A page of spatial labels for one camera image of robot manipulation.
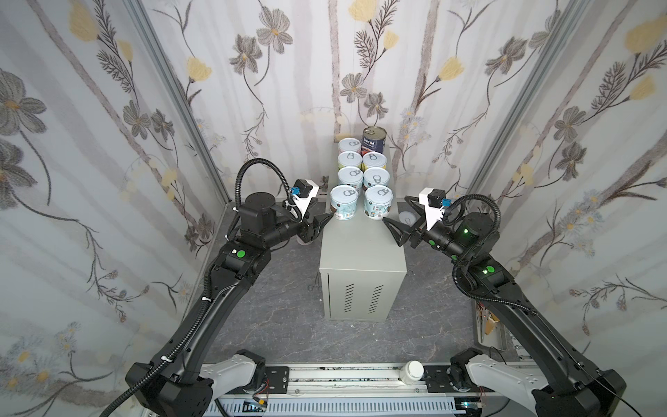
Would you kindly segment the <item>dark label can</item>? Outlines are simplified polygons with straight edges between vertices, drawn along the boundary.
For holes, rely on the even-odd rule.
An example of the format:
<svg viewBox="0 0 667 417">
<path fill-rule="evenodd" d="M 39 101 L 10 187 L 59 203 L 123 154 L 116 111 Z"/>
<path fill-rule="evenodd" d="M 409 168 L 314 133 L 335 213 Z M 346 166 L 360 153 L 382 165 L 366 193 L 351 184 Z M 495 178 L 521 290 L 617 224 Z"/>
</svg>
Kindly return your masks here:
<svg viewBox="0 0 667 417">
<path fill-rule="evenodd" d="M 348 185 L 338 185 L 330 192 L 330 210 L 341 221 L 354 217 L 358 202 L 357 190 Z"/>
</svg>

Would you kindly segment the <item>white dark can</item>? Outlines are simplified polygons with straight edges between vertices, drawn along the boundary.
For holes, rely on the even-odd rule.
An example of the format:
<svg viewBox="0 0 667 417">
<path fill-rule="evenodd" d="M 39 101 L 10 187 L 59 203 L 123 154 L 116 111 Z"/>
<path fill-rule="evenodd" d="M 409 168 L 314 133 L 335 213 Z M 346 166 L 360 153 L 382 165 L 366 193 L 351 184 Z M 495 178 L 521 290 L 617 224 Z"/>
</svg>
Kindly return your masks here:
<svg viewBox="0 0 667 417">
<path fill-rule="evenodd" d="M 386 217 L 394 201 L 394 193 L 387 186 L 375 185 L 365 192 L 364 213 L 372 220 Z"/>
</svg>

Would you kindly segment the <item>teal label can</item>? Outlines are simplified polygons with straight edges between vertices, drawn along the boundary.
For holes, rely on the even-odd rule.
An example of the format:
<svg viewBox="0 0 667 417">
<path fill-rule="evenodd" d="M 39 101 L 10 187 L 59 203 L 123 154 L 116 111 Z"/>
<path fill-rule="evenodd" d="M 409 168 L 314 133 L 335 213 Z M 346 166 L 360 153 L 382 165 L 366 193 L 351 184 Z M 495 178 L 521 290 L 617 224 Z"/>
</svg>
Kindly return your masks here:
<svg viewBox="0 0 667 417">
<path fill-rule="evenodd" d="M 340 185 L 347 185 L 359 191 L 362 189 L 364 172 L 357 167 L 344 167 L 337 173 Z"/>
</svg>

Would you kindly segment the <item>green label can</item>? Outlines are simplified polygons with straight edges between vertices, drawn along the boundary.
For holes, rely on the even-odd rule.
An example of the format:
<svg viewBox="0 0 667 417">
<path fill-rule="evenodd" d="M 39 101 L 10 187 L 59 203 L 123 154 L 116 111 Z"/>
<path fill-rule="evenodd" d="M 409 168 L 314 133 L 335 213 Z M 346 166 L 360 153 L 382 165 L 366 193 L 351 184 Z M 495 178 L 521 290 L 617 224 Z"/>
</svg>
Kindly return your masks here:
<svg viewBox="0 0 667 417">
<path fill-rule="evenodd" d="M 338 168 L 340 170 L 348 167 L 359 169 L 361 168 L 362 162 L 362 155 L 355 151 L 345 151 L 338 154 L 337 157 Z"/>
</svg>

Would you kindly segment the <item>yellow label can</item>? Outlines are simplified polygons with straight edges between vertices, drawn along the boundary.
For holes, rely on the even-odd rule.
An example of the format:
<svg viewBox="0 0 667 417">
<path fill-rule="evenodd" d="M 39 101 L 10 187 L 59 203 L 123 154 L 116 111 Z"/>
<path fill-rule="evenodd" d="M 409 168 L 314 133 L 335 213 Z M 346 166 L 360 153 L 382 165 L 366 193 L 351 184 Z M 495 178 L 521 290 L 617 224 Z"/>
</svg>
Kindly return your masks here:
<svg viewBox="0 0 667 417">
<path fill-rule="evenodd" d="M 362 169 L 370 168 L 384 169 L 387 166 L 387 157 L 379 152 L 368 152 L 362 157 Z"/>
</svg>

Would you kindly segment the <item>pink white can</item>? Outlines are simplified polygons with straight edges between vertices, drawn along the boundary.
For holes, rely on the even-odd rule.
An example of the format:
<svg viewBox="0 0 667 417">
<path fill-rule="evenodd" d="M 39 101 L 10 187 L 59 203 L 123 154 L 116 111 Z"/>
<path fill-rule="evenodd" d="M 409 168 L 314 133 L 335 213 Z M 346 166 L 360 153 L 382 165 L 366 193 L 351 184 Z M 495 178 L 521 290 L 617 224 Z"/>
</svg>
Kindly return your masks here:
<svg viewBox="0 0 667 417">
<path fill-rule="evenodd" d="M 362 144 L 360 140 L 352 137 L 343 138 L 338 142 L 338 153 L 354 152 L 360 154 L 361 147 Z"/>
</svg>

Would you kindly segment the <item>blue red tomato can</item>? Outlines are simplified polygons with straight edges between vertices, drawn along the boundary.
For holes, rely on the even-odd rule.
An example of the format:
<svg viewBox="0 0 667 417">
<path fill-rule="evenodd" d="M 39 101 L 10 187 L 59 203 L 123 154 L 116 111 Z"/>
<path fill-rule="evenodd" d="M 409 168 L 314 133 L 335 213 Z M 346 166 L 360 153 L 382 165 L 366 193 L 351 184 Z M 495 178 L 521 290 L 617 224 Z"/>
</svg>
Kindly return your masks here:
<svg viewBox="0 0 667 417">
<path fill-rule="evenodd" d="M 361 154 L 365 156 L 370 152 L 383 154 L 387 132 L 379 126 L 368 126 L 364 128 L 361 139 Z"/>
</svg>

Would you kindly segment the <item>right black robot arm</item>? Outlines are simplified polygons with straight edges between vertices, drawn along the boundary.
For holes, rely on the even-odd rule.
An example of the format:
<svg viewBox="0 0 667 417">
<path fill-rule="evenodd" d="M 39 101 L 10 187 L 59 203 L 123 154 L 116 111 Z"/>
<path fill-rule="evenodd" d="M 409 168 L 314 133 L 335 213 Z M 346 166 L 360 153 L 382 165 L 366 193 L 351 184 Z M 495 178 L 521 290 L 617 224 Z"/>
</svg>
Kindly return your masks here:
<svg viewBox="0 0 667 417">
<path fill-rule="evenodd" d="M 488 309 L 538 366 L 530 375 L 467 349 L 450 360 L 456 389 L 486 387 L 537 416 L 611 416 L 623 403 L 625 380 L 602 370 L 573 347 L 527 299 L 512 274 L 491 255 L 501 211 L 493 198 L 470 194 L 451 201 L 442 189 L 408 196 L 419 218 L 408 226 L 385 218 L 399 246 L 421 243 L 448 257 L 455 287 Z"/>
</svg>

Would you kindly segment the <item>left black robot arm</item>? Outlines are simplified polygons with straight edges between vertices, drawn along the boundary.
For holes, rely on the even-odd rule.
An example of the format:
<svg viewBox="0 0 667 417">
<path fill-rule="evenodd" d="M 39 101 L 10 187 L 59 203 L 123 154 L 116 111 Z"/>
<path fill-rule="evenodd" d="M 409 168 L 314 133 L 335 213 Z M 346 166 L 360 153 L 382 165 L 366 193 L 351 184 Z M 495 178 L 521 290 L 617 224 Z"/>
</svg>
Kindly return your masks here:
<svg viewBox="0 0 667 417">
<path fill-rule="evenodd" d="M 263 165 L 276 173 L 286 198 L 278 203 L 269 192 L 241 195 L 247 171 Z M 331 215 L 311 215 L 319 186 L 308 179 L 289 184 L 271 161 L 254 158 L 241 166 L 234 183 L 234 218 L 226 242 L 203 274 L 203 291 L 168 342 L 148 363 L 136 362 L 125 380 L 128 389 L 104 409 L 110 416 L 131 397 L 160 416 L 202 416 L 215 397 L 220 379 L 201 376 L 211 345 L 238 302 L 269 264 L 273 248 L 296 236 L 314 241 Z"/>
</svg>

